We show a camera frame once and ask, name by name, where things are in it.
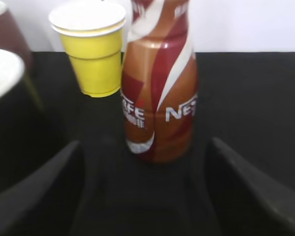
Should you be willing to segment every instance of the coffee bottle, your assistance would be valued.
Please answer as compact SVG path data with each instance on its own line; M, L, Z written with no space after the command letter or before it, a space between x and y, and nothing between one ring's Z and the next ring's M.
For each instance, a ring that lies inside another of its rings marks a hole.
M121 94L128 147L145 161L175 160L191 143L198 73L188 2L132 0Z

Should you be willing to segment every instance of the white background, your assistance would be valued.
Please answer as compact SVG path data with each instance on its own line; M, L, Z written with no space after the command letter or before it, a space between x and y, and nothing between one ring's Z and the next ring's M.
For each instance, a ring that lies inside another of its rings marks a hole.
M69 0L3 0L33 51L62 51L48 14ZM131 22L130 0L120 3ZM295 51L295 0L190 0L196 52Z

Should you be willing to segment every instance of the black tablecloth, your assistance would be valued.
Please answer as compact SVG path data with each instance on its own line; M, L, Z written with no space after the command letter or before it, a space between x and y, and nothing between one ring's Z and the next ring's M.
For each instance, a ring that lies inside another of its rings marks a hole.
M33 82L48 117L87 160L77 235L218 235L203 180L208 140L295 189L295 53L197 54L193 148L168 166L142 163L124 143L120 94L81 94L64 53L35 53Z

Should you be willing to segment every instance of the brown mug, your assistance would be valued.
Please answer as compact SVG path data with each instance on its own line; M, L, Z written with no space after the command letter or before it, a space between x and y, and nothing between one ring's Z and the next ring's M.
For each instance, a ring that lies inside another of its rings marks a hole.
M32 71L33 57L30 48L8 6L2 1L0 1L0 49L18 54L23 59L27 71Z

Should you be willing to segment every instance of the plastic cup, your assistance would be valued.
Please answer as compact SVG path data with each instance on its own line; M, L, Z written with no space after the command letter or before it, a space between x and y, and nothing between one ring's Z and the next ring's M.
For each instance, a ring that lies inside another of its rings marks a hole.
M125 16L121 5L104 1L72 1L50 13L84 94L105 97L120 89Z

